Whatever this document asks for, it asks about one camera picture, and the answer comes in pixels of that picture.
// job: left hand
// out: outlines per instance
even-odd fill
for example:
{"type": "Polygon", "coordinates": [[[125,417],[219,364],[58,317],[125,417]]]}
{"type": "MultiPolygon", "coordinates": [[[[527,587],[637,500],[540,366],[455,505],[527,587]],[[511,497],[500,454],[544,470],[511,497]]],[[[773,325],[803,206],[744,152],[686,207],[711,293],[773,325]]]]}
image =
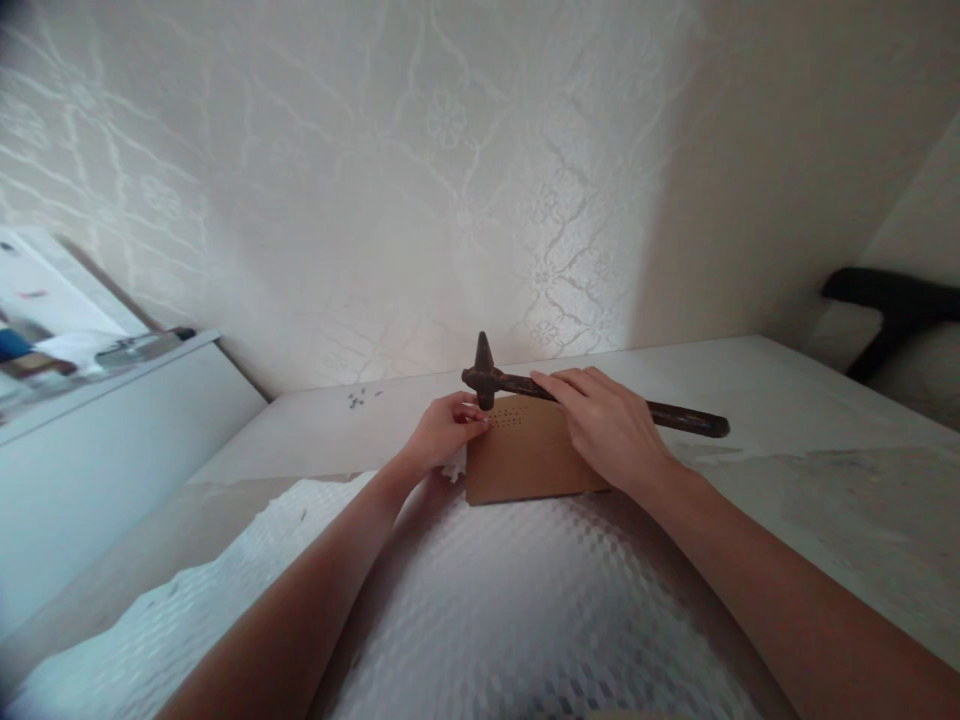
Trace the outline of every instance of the left hand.
{"type": "Polygon", "coordinates": [[[455,392],[437,398],[420,418],[420,424],[400,455],[423,472],[442,465],[451,455],[489,427],[487,413],[473,405],[477,396],[455,392]]]}

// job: cardboard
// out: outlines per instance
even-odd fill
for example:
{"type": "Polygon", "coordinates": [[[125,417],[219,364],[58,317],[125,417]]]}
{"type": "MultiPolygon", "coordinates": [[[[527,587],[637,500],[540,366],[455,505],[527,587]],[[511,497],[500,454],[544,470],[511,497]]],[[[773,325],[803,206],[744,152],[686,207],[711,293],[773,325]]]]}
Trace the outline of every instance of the cardboard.
{"type": "Polygon", "coordinates": [[[511,395],[496,401],[490,429],[467,446],[467,502],[514,500],[609,490],[570,444],[556,403],[511,395]]]}

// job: white wallpaper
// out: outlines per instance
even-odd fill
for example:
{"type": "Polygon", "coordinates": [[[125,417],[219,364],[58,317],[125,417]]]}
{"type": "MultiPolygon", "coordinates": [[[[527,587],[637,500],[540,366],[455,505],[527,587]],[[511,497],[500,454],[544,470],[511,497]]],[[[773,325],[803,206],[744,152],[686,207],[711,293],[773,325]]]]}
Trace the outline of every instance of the white wallpaper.
{"type": "MultiPolygon", "coordinates": [[[[960,114],[857,262],[960,287],[960,114]]],[[[880,329],[880,313],[832,304],[802,349],[845,371],[880,329]]],[[[960,325],[904,348],[871,387],[960,430],[960,325]]]]}
{"type": "Polygon", "coordinates": [[[24,0],[0,220],[269,392],[797,344],[960,103],[949,0],[24,0]]]}

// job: hammer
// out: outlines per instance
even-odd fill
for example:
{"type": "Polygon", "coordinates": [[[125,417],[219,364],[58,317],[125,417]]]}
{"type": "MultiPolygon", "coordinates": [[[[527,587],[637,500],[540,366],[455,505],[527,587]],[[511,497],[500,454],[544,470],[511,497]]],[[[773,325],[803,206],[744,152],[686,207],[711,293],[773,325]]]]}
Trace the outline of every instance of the hammer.
{"type": "MultiPolygon", "coordinates": [[[[487,334],[482,331],[477,339],[477,356],[473,361],[473,367],[464,370],[460,378],[477,393],[477,402],[481,410],[493,408],[493,396],[498,390],[557,402],[553,395],[537,385],[531,378],[510,375],[495,367],[493,353],[490,352],[490,343],[487,342],[487,334]]],[[[719,415],[711,415],[699,410],[687,410],[676,405],[665,405],[649,400],[647,405],[650,408],[653,421],[657,425],[705,435],[706,437],[720,438],[726,437],[730,433],[730,423],[727,422],[726,418],[719,415]]]]}

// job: hammer handle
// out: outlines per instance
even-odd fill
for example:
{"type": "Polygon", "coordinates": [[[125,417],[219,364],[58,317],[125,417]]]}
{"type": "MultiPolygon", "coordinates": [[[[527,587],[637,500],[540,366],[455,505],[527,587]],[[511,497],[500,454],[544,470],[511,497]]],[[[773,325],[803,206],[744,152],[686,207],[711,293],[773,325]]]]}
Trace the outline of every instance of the hammer handle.
{"type": "MultiPolygon", "coordinates": [[[[506,392],[540,398],[541,400],[557,399],[537,385],[533,380],[520,375],[504,374],[500,377],[500,389],[506,392]]],[[[647,401],[653,422],[662,427],[682,430],[684,432],[703,435],[705,437],[721,438],[730,434],[730,423],[725,417],[711,415],[700,410],[689,410],[676,405],[647,401]]]]}

